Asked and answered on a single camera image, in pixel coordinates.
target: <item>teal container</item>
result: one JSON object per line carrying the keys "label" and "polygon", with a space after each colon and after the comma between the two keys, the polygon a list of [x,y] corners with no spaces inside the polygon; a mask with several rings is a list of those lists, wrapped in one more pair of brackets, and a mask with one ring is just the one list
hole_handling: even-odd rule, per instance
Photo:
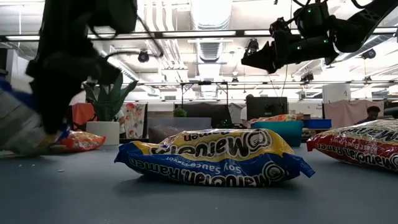
{"label": "teal container", "polygon": [[266,128],[280,135],[291,147],[301,145],[303,121],[259,121],[251,125],[251,128]]}

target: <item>pink curtain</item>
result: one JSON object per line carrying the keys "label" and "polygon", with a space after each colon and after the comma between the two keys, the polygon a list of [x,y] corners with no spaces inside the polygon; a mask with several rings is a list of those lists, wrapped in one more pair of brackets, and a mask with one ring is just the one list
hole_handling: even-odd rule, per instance
{"label": "pink curtain", "polygon": [[383,101],[373,102],[368,100],[340,100],[334,103],[325,104],[325,118],[331,119],[332,128],[351,126],[368,117],[366,110],[370,106],[377,106],[380,108],[381,112],[379,113],[379,116],[383,116]]}

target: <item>blue ramen package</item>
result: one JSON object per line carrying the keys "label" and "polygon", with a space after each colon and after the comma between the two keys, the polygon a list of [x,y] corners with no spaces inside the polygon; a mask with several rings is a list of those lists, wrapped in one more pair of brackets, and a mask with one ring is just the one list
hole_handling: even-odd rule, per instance
{"label": "blue ramen package", "polygon": [[183,131],[160,144],[119,147],[115,162],[159,179],[220,187],[264,187],[315,172],[268,129]]}

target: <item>ceiling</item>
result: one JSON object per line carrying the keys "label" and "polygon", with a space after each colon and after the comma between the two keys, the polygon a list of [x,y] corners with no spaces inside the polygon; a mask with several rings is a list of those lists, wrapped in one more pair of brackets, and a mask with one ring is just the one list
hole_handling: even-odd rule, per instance
{"label": "ceiling", "polygon": [[[208,2],[208,14],[206,17],[212,18],[212,15],[222,11],[223,6],[217,5],[216,1],[202,0]],[[228,2],[228,0],[218,0],[221,4]],[[44,1],[41,0],[15,0],[15,1],[0,1],[0,35],[27,35],[37,34],[42,20],[42,11],[44,8]],[[370,0],[358,0],[360,4],[367,4]],[[172,21],[172,28],[175,30],[192,30],[193,22],[190,15],[190,0],[138,0],[139,11],[141,16],[148,22],[151,30],[162,30],[164,27],[170,25],[167,21]],[[359,10],[356,9],[350,0],[333,0],[328,1],[329,11],[331,14],[336,15],[337,18],[347,19]],[[150,8],[152,8],[153,22],[150,21],[149,16]],[[278,17],[290,18],[290,12],[294,12],[298,5],[291,3],[289,0],[279,0],[277,5],[274,5],[274,0],[233,0],[231,7],[231,17],[228,24],[228,29],[268,29],[270,24]],[[163,24],[157,24],[156,20],[162,16]],[[380,26],[391,26],[391,23],[398,24],[398,9],[394,10],[387,16]],[[138,26],[137,30],[142,30],[142,26]],[[99,29],[98,32],[109,32],[109,29]],[[260,48],[267,42],[272,41],[271,38],[263,37],[257,39]],[[162,46],[166,49],[169,56],[165,58],[165,62],[159,62],[156,58],[151,57],[146,63],[140,63],[137,55],[121,55],[114,58],[122,62],[128,69],[136,74],[140,82],[180,82],[201,80],[203,75],[200,72],[201,63],[197,56],[196,44],[188,43],[187,39],[178,39],[160,41]],[[388,39],[387,41],[375,46],[373,49],[376,51],[377,56],[374,59],[363,60],[361,58],[352,57],[344,62],[333,64],[333,68],[326,69],[322,65],[321,60],[314,60],[311,62],[303,62],[298,65],[288,65],[279,69],[275,74],[268,75],[265,70],[260,70],[248,66],[241,65],[240,59],[243,56],[244,48],[246,47],[249,39],[247,38],[232,38],[225,39],[224,46],[219,63],[219,68],[214,68],[217,71],[217,76],[212,79],[213,81],[231,81],[233,77],[237,77],[240,82],[268,82],[270,79],[274,82],[282,82],[287,80],[299,81],[300,76],[306,71],[311,71],[314,74],[315,80],[319,81],[343,81],[343,80],[362,80],[365,75],[372,75],[373,80],[394,80],[398,78],[398,62],[393,58],[398,56],[398,44],[395,38]],[[21,43],[2,43],[7,48],[17,49],[21,56],[25,58],[33,58],[36,50],[36,42],[21,42]],[[142,50],[149,49],[151,43],[148,40],[115,40],[110,42],[96,42],[96,46],[102,48],[106,52],[109,50]],[[178,48],[184,69],[180,70],[164,70],[167,67],[171,68],[170,61],[175,61],[170,48]],[[390,71],[385,71],[386,68],[391,67]],[[302,90],[300,85],[285,86],[286,94],[295,94]],[[388,86],[379,85],[374,86],[373,91],[381,91]],[[272,86],[231,86],[229,89],[256,89],[254,94],[260,94],[257,90],[262,90],[261,94],[273,95],[275,92]],[[322,90],[322,86],[309,86],[309,90],[318,92]],[[170,89],[163,89],[161,91],[172,91]],[[191,94],[199,96],[197,92],[203,91],[199,87],[194,87],[189,90]],[[236,90],[235,98],[244,98],[241,90]]]}

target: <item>white planter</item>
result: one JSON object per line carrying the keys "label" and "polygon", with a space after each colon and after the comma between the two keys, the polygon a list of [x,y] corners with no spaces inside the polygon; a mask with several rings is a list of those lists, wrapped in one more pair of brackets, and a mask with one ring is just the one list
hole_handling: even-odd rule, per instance
{"label": "white planter", "polygon": [[119,127],[119,122],[89,121],[87,122],[86,131],[106,137],[104,146],[116,146],[119,144]]}

